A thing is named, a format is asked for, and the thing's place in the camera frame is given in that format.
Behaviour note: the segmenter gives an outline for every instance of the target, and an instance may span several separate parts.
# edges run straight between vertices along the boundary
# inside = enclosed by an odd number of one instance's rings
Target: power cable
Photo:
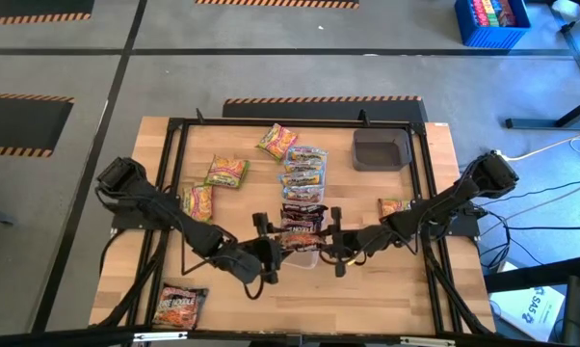
[[[512,219],[512,218],[514,218],[514,217],[520,216],[520,215],[522,215],[522,214],[524,214],[524,213],[526,213],[526,212],[530,212],[530,211],[532,211],[532,210],[534,210],[534,209],[537,209],[537,208],[539,208],[539,207],[545,206],[545,205],[547,205],[547,204],[549,204],[549,203],[551,203],[551,202],[555,202],[555,201],[557,201],[557,200],[562,200],[562,199],[564,199],[564,198],[566,198],[566,197],[568,197],[568,196],[570,196],[570,195],[572,195],[572,194],[574,194],[574,193],[576,193],[576,192],[579,192],[579,191],[580,191],[580,187],[578,187],[578,188],[576,188],[576,189],[574,189],[574,190],[572,190],[572,191],[570,191],[570,192],[568,192],[568,193],[566,193],[566,194],[563,194],[563,195],[561,195],[561,196],[559,196],[559,197],[557,197],[557,198],[554,198],[554,199],[552,199],[552,200],[548,200],[548,201],[545,201],[545,202],[539,203],[538,205],[534,205],[534,206],[532,206],[532,207],[528,207],[528,208],[526,208],[526,209],[524,209],[524,210],[522,210],[522,211],[520,211],[520,212],[514,213],[513,215],[511,215],[511,216],[509,216],[509,217],[506,217],[506,218],[504,218],[504,221],[507,221],[507,222],[508,222],[510,219]],[[493,230],[493,229],[495,229],[496,227],[498,227],[498,226],[500,226],[501,224],[503,224],[503,223],[504,223],[504,221],[500,220],[500,222],[499,222],[499,223],[497,223],[496,225],[494,225],[494,226],[490,227],[490,228],[489,228],[487,231],[485,231],[485,232],[484,232],[484,233],[483,233],[481,236],[485,236],[485,235],[486,235],[488,232],[492,231],[492,230]]]
[[[510,230],[580,230],[580,227],[509,227]]]
[[[489,201],[489,202],[486,202],[486,203],[480,204],[480,205],[478,205],[478,206],[479,206],[479,207],[483,207],[483,206],[490,205],[490,204],[492,204],[492,203],[497,203],[497,202],[502,202],[502,201],[507,201],[507,200],[512,200],[512,199],[525,198],[525,197],[527,197],[527,196],[530,196],[530,195],[535,195],[535,194],[540,194],[540,193],[544,193],[544,192],[549,192],[549,191],[553,191],[553,190],[558,190],[558,189],[566,188],[566,187],[568,187],[568,186],[571,186],[571,185],[574,185],[574,184],[580,184],[580,181],[570,182],[570,183],[563,184],[563,185],[561,185],[561,186],[557,186],[557,187],[552,187],[552,188],[545,188],[545,189],[543,189],[543,190],[539,190],[539,191],[537,191],[537,192],[530,192],[530,193],[526,193],[526,194],[523,194],[523,195],[520,195],[520,196],[512,196],[512,197],[508,197],[508,198],[506,198],[506,199],[500,199],[500,200]]]
[[[529,152],[527,154],[524,154],[524,155],[521,155],[521,156],[518,156],[518,157],[510,158],[510,157],[502,154],[502,158],[504,158],[504,160],[509,161],[509,162],[519,161],[519,160],[522,160],[522,159],[529,158],[529,157],[531,157],[531,156],[533,156],[535,154],[541,153],[542,151],[548,150],[548,149],[553,148],[555,146],[559,146],[559,145],[561,145],[563,143],[566,143],[568,141],[573,141],[573,140],[576,140],[576,139],[579,139],[579,138],[580,138],[580,134],[579,135],[572,136],[572,137],[569,137],[567,139],[563,139],[562,141],[559,141],[559,142],[557,142],[555,144],[552,144],[552,145],[549,145],[549,146],[546,146],[546,147],[543,147],[543,148],[540,148],[540,149],[537,149],[537,150],[533,150],[533,151],[531,151],[531,152]]]

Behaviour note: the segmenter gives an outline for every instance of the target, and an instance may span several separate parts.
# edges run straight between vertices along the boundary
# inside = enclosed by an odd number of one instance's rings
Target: white paper
[[[515,269],[511,263],[504,262],[499,272]],[[535,340],[544,342],[549,340],[564,298],[564,295],[549,286],[493,293],[489,296],[495,303],[495,313],[500,309],[502,319]]]

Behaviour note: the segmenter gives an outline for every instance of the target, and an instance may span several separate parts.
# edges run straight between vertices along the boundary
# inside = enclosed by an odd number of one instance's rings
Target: blue crate
[[[516,27],[482,27],[474,20],[471,0],[457,0],[455,12],[463,44],[470,47],[511,49],[530,31],[530,18],[523,0],[509,0]]]

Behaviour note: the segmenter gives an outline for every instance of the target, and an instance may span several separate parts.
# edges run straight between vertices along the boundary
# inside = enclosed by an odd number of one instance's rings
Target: black metal frame
[[[580,279],[580,257],[485,276],[488,293],[567,283]]]
[[[533,3],[542,3],[551,7],[555,0],[535,0]],[[562,26],[560,33],[564,36],[567,42],[568,49],[572,53],[572,57],[579,66],[580,70],[580,51],[570,33],[570,26],[566,24],[562,16],[551,9],[551,13]],[[509,129],[526,129],[526,130],[580,130],[580,105],[562,116],[557,120],[541,120],[541,119],[507,119],[505,125]]]
[[[580,130],[580,105],[558,120],[507,119],[509,129]]]
[[[410,176],[412,179],[412,190],[414,198],[417,200],[422,199],[422,190],[418,172],[418,166],[416,163],[417,158],[421,158],[425,167],[425,175],[428,182],[428,188],[431,196],[435,195],[435,178],[431,165],[431,157],[429,153],[429,148],[427,146],[427,134],[425,132],[424,123],[407,123],[407,122],[394,122],[394,121],[377,121],[377,120],[271,120],[271,119],[211,119],[205,120],[202,116],[197,119],[170,119],[168,125],[168,131],[166,134],[166,139],[164,142],[164,148],[162,150],[162,157],[160,159],[160,168],[157,176],[156,186],[158,189],[161,187],[160,182],[163,182],[163,177],[168,169],[168,162],[170,160],[170,147],[172,139],[175,136],[177,130],[181,130],[179,137],[179,144],[177,148],[177,154],[174,158],[174,168],[172,169],[172,182],[171,182],[171,192],[176,194],[176,189],[178,188],[178,181],[180,177],[180,172],[182,169],[182,159],[185,152],[185,147],[187,145],[187,136],[189,127],[192,125],[243,125],[243,126],[272,126],[274,123],[279,123],[282,126],[289,127],[324,127],[324,128],[360,128],[360,127],[372,127],[372,128],[396,128],[405,130],[410,138],[412,135],[416,135],[419,138],[421,145],[420,155],[416,152],[413,141],[410,141],[410,150],[412,151],[413,160],[410,164]],[[169,230],[163,230],[161,233],[160,242],[167,244]],[[148,240],[148,245],[146,244],[147,239],[143,243],[141,249],[140,259],[146,259],[150,252],[150,239]],[[450,281],[453,281],[452,271],[450,266],[450,259],[448,256],[448,249],[446,248],[446,241],[444,239],[438,242],[440,261],[442,262],[443,268],[445,269],[447,276]],[[151,291],[149,292],[145,324],[149,325],[152,319],[153,312],[157,306],[157,299],[159,294],[159,288],[161,286],[161,277],[163,272],[163,262],[155,270],[153,275],[153,281],[151,284]],[[440,307],[440,301],[437,292],[437,281],[432,270],[427,266],[426,260],[426,274],[429,285],[430,301],[432,304],[432,314],[434,319],[435,331],[437,334],[444,333],[444,326],[442,320],[442,311]],[[459,313],[452,306],[449,301],[449,306],[451,308],[451,316],[453,321],[453,331],[456,333],[461,332],[461,318]],[[138,303],[132,306],[130,311],[130,316],[133,317],[128,320],[127,324],[134,324],[135,317],[134,313],[138,307]],[[239,333],[239,332],[225,332],[225,331],[194,331],[189,333],[190,338],[206,338],[206,339],[240,339],[240,340],[267,340],[267,341],[283,341],[283,342],[362,342],[362,343],[399,343],[399,335],[366,335],[366,334],[340,334],[340,335],[320,335],[320,334],[251,334],[251,333]]]

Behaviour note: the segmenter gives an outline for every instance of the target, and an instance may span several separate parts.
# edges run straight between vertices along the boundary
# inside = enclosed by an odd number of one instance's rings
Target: metal stand
[[[580,105],[558,120],[507,119],[509,129],[580,130]]]
[[[487,293],[563,284],[580,278],[580,257],[551,264],[517,269],[485,276]]]

